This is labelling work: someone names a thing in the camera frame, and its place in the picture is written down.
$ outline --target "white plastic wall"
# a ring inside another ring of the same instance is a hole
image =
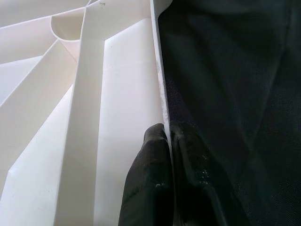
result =
[[[157,20],[170,3],[31,0],[43,10],[0,14],[0,225],[118,224],[144,131],[168,128]]]

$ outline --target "black cloth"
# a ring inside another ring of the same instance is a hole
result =
[[[171,120],[197,129],[252,226],[301,225],[301,1],[174,0],[159,32]]]

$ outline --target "white plastic structure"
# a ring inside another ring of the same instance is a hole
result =
[[[118,224],[145,130],[169,131],[158,16],[170,4],[0,2],[1,226]]]

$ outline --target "dark fabric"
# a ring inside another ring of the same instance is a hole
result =
[[[187,124],[172,122],[178,221],[188,226],[250,226],[228,176]]]
[[[301,1],[174,0],[159,31],[171,120],[198,130],[252,226],[301,225]]]
[[[118,226],[172,226],[174,186],[162,124],[147,129],[124,186]]]

